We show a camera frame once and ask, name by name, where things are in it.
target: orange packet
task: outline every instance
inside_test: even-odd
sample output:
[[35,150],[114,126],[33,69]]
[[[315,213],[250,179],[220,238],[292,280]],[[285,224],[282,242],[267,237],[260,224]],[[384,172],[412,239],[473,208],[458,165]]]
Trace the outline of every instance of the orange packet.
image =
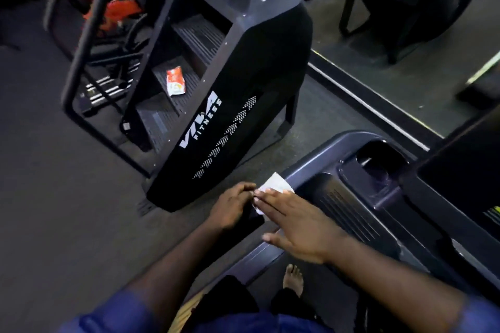
[[185,94],[186,83],[184,82],[183,70],[180,66],[166,71],[166,90],[168,96]]

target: blue sleeve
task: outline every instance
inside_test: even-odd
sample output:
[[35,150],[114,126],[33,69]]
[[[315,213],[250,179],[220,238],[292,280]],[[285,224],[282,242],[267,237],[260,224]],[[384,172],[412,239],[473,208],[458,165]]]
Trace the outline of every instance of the blue sleeve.
[[58,333],[158,333],[153,314],[130,291],[122,290],[88,315],[64,324]]
[[453,333],[500,332],[500,309],[484,299],[471,297]]

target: bare foot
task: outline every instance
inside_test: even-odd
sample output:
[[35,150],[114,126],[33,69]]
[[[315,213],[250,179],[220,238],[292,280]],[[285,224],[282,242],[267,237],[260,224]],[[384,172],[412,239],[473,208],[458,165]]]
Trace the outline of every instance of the bare foot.
[[302,291],[304,290],[304,279],[297,266],[290,264],[286,267],[283,278],[283,288],[291,289],[299,298],[301,297]]

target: person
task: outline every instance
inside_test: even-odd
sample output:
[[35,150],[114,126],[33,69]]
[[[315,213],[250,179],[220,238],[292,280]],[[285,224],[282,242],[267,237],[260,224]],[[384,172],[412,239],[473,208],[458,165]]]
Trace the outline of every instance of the person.
[[[64,324],[59,332],[167,331],[198,274],[198,265],[221,234],[234,227],[251,200],[283,232],[266,233],[264,241],[300,260],[335,266],[412,331],[500,332],[500,310],[493,304],[376,252],[294,193],[263,192],[248,182],[225,191],[205,222],[144,274],[90,314]],[[284,289],[269,311],[259,311],[246,288],[236,278],[226,277],[202,298],[183,331],[331,332],[302,301],[302,289],[300,271],[289,266]]]

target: blue shirt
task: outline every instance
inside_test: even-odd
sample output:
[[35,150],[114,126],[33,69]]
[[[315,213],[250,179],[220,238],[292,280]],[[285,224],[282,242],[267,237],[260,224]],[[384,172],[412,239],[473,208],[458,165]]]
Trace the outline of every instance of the blue shirt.
[[[194,333],[331,333],[313,321],[269,312],[238,313],[200,324]],[[500,309],[470,298],[453,333],[500,333]],[[159,333],[153,314],[132,292],[116,293],[88,315],[64,324],[58,333]]]

